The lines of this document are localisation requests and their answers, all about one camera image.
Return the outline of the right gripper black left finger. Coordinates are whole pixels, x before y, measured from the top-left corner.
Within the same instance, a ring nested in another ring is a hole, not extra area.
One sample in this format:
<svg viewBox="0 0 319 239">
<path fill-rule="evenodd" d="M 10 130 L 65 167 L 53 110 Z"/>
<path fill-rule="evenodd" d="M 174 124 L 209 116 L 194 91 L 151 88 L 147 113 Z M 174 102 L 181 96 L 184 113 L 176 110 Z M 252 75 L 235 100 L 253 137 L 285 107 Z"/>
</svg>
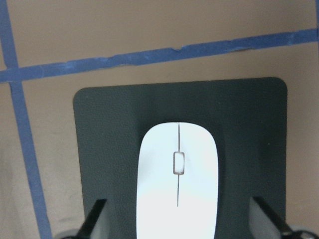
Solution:
<svg viewBox="0 0 319 239">
<path fill-rule="evenodd" d="M 108 238 L 108 204 L 106 199 L 98 199 L 80 230 L 79 239 L 107 239 Z"/>
</svg>

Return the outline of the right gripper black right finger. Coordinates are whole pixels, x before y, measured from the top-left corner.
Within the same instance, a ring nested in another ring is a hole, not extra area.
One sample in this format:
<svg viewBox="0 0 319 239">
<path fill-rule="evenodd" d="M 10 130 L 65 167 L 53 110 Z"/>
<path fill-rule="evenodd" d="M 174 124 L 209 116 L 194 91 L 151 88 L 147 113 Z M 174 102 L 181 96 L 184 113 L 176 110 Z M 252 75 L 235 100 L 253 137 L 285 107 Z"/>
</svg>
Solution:
<svg viewBox="0 0 319 239">
<path fill-rule="evenodd" d="M 293 230 L 261 197 L 250 198 L 250 232 L 255 239 L 291 239 Z"/>
</svg>

